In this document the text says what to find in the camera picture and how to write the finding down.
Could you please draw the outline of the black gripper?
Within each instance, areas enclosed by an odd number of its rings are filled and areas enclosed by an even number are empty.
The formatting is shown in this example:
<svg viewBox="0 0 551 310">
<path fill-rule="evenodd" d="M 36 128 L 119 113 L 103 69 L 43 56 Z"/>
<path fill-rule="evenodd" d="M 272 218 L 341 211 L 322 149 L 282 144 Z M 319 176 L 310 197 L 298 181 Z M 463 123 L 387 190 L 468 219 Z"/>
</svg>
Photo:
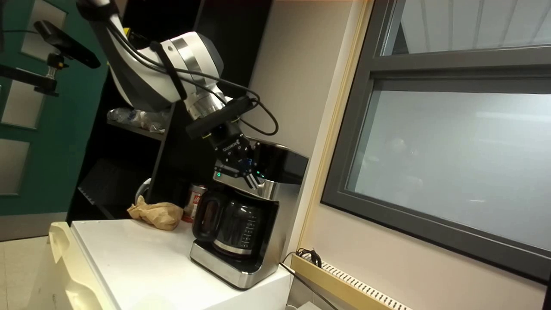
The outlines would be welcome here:
<svg viewBox="0 0 551 310">
<path fill-rule="evenodd" d="M 251 144 L 239 130 L 217 128 L 212 131 L 212 144 L 220 166 L 234 171 L 250 171 L 253 168 Z M 255 175 L 246 173 L 245 180 L 250 188 L 258 190 L 267 178 L 260 169 L 255 169 Z"/>
</svg>

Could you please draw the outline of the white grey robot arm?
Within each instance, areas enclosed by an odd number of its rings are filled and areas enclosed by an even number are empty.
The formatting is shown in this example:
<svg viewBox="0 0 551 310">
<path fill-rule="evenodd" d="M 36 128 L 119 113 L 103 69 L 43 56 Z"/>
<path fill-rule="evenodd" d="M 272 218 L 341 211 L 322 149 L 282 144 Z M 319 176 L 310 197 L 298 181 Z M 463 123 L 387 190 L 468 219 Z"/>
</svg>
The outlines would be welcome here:
<svg viewBox="0 0 551 310">
<path fill-rule="evenodd" d="M 207 37 L 188 32 L 138 51 L 124 35 L 112 0 L 76 0 L 76 7 L 96 35 L 115 87 L 131 107 L 155 113 L 183 104 L 191 119 L 186 135 L 210 144 L 220 173 L 253 190 L 263 187 L 251 142 L 239 128 L 239 118 L 255 109 L 260 97 L 220 78 L 224 63 Z"/>
</svg>

